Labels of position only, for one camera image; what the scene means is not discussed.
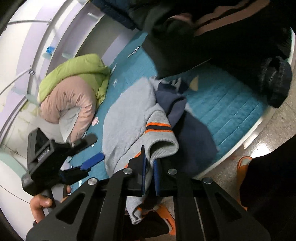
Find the person's left hand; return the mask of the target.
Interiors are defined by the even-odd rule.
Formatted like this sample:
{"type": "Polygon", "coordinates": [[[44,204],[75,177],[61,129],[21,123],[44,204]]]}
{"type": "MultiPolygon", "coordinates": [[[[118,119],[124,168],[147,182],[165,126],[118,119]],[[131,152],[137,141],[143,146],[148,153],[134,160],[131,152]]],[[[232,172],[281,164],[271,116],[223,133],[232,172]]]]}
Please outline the person's left hand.
{"type": "Polygon", "coordinates": [[[30,200],[30,209],[34,218],[33,226],[45,218],[43,209],[50,208],[53,205],[53,200],[49,197],[38,194],[30,200]]]}

